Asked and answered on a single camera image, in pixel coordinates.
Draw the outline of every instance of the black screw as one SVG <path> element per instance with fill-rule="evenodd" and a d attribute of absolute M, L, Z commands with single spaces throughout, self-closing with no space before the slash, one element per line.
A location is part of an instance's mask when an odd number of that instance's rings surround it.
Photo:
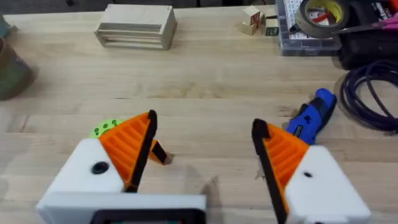
<path fill-rule="evenodd" d="M 109 169 L 109 164 L 107 162 L 101 161 L 97 162 L 91 168 L 93 174 L 103 174 Z"/>
<path fill-rule="evenodd" d="M 304 176 L 311 178 L 312 174 L 310 174 L 309 172 L 304 172 Z"/>

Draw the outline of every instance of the scissors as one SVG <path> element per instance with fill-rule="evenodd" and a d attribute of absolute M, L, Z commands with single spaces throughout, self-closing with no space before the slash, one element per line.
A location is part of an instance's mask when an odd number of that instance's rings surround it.
<path fill-rule="evenodd" d="M 334 34 L 347 34 L 347 33 L 351 33 L 351 32 L 359 32 L 359 31 L 375 30 L 375 29 L 398 30 L 398 13 L 396 13 L 392 18 L 385 19 L 380 22 L 366 24 L 363 26 L 345 28 L 345 29 L 334 32 Z"/>

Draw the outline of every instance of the black display screen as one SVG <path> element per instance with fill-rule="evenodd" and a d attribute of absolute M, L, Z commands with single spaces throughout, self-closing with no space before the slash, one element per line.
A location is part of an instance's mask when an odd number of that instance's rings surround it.
<path fill-rule="evenodd" d="M 199 209 L 99 210 L 91 224 L 205 224 L 206 213 Z"/>

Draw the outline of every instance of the green cup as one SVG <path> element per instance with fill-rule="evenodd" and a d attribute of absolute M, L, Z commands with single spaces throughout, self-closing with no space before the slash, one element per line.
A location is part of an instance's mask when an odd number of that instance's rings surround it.
<path fill-rule="evenodd" d="M 0 100 L 18 95 L 32 80 L 32 70 L 0 37 Z"/>

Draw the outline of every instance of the wooden box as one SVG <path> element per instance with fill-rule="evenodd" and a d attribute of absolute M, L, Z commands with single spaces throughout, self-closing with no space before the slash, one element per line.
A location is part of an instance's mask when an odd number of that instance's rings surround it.
<path fill-rule="evenodd" d="M 168 50 L 176 27 L 172 6 L 110 4 L 95 35 L 104 47 Z"/>

